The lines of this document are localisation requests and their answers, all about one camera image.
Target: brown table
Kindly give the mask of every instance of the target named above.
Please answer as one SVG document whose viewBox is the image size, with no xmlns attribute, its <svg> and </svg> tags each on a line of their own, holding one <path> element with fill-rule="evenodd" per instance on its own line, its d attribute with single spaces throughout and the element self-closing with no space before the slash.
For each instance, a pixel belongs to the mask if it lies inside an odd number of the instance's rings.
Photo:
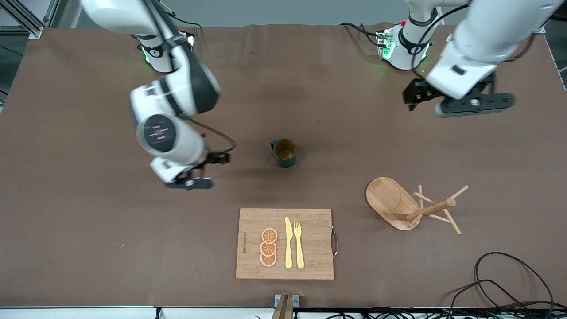
<svg viewBox="0 0 567 319">
<path fill-rule="evenodd" d="M 436 118 L 434 102 L 408 112 L 412 74 L 344 27 L 206 29 L 197 54 L 223 90 L 197 118 L 238 147 L 207 170 L 214 189 L 188 192 L 164 188 L 136 141 L 128 93 L 159 74 L 129 35 L 47 29 L 28 43 L 0 116 L 1 305 L 261 306 L 292 292 L 308 307 L 447 306 L 492 250 L 524 259 L 567 300 L 567 100 L 543 36 L 497 72 L 512 109 L 454 119 Z M 284 137 L 299 148 L 286 170 L 268 144 Z M 379 176 L 423 184 L 434 200 L 470 185 L 452 210 L 464 234 L 433 219 L 389 227 L 365 203 Z M 241 207 L 331 208 L 335 280 L 235 279 Z M 520 299 L 546 298 L 502 258 L 481 273 Z M 488 304 L 472 291 L 458 305 Z"/>
</svg>

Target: citrus slice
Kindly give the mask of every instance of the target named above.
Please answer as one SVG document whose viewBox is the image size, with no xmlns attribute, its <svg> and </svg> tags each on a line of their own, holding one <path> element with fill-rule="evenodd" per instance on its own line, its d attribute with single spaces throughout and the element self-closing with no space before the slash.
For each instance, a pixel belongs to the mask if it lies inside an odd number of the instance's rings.
<svg viewBox="0 0 567 319">
<path fill-rule="evenodd" d="M 265 242 L 260 243 L 260 254 L 266 257 L 274 256 L 278 247 L 276 243 L 266 244 Z"/>
<path fill-rule="evenodd" d="M 273 228 L 266 228 L 262 232 L 262 241 L 266 244 L 273 244 L 278 240 L 278 232 Z"/>
<path fill-rule="evenodd" d="M 273 265 L 276 264 L 276 261 L 278 261 L 278 255 L 274 254 L 274 256 L 270 256 L 270 257 L 260 255 L 260 262 L 262 263 L 262 265 L 266 267 L 272 267 Z"/>
</svg>

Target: metal handle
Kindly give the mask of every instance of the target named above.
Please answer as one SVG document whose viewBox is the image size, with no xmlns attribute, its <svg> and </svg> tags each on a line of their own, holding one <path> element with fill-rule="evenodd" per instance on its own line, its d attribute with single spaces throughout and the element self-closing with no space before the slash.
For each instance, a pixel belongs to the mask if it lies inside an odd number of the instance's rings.
<svg viewBox="0 0 567 319">
<path fill-rule="evenodd" d="M 331 226 L 331 250 L 333 249 L 333 237 L 335 238 L 335 252 L 333 253 L 333 259 L 335 259 L 338 254 L 338 234 L 335 232 L 335 227 Z"/>
</svg>

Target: cutting board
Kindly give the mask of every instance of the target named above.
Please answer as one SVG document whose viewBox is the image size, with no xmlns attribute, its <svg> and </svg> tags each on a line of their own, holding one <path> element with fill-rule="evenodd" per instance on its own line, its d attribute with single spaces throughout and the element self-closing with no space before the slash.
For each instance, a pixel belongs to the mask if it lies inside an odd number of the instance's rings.
<svg viewBox="0 0 567 319">
<path fill-rule="evenodd" d="M 301 244 L 305 268 L 297 268 L 295 237 L 291 240 L 293 267 L 285 267 L 285 217 L 301 222 Z M 238 229 L 236 278 L 241 279 L 334 279 L 331 248 L 330 209 L 264 209 L 242 208 Z M 260 263 L 261 234 L 266 228 L 278 232 L 277 262 L 272 267 Z"/>
</svg>

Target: mug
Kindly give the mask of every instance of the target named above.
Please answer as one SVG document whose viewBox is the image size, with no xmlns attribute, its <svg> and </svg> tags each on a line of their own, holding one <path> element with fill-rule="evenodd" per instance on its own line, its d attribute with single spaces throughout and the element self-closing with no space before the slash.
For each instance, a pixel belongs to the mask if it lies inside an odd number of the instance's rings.
<svg viewBox="0 0 567 319">
<path fill-rule="evenodd" d="M 288 168 L 295 165 L 297 148 L 292 140 L 288 140 L 287 138 L 279 141 L 273 140 L 270 146 L 272 147 L 279 167 Z"/>
</svg>

